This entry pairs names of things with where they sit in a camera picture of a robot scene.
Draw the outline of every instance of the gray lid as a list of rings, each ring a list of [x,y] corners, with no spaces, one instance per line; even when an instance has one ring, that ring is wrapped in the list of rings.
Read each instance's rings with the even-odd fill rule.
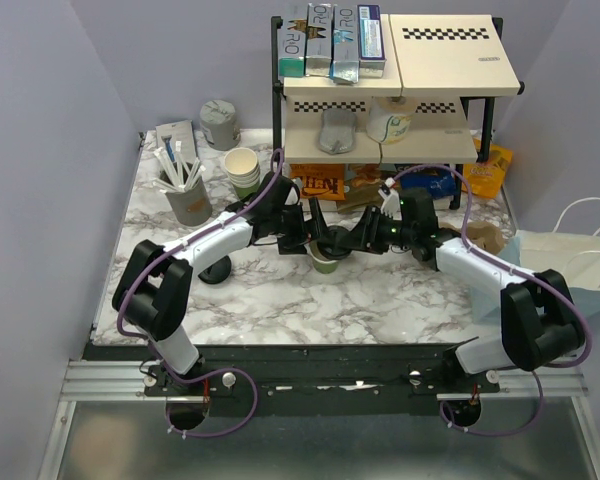
[[[200,109],[200,120],[211,125],[221,125],[236,115],[235,107],[224,100],[212,100]]]

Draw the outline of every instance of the gray pouch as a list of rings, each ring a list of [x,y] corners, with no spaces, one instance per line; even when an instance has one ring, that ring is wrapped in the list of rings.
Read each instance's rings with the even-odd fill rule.
[[[322,112],[322,130],[318,147],[331,155],[347,153],[356,145],[356,114],[342,108]]]

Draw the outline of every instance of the purple wall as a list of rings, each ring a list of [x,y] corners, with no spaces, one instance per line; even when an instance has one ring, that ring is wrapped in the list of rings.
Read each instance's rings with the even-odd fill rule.
[[[289,1],[71,3],[139,130],[197,120],[200,107],[215,98],[233,102],[245,126],[271,125],[269,19],[284,13]],[[568,0],[377,3],[385,13],[502,16],[504,45],[524,80]],[[499,112],[508,104],[499,102]]]
[[[551,230],[562,209],[600,196],[600,0],[572,0],[507,112],[499,143],[515,151],[508,195],[520,226]],[[565,232],[592,233],[600,204],[578,205]],[[600,432],[600,315],[591,319],[593,355],[584,365]]]
[[[71,6],[0,0],[0,480],[37,478],[137,146]]]

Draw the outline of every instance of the gray floor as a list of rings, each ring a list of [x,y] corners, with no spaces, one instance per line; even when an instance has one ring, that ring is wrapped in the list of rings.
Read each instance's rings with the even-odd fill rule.
[[[570,399],[548,401],[522,435],[475,438],[437,417],[256,418],[220,439],[167,435],[164,405],[79,403],[60,479],[594,478]],[[518,426],[532,400],[492,400],[483,429]],[[235,420],[209,419],[214,431]]]

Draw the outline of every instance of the brown package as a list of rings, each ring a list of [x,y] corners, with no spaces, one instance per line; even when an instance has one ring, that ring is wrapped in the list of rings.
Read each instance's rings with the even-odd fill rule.
[[[459,232],[460,229],[449,223],[440,222],[441,228],[450,228]],[[504,237],[498,227],[485,221],[469,222],[467,225],[467,236],[479,248],[486,250],[492,255],[497,255],[505,246]]]

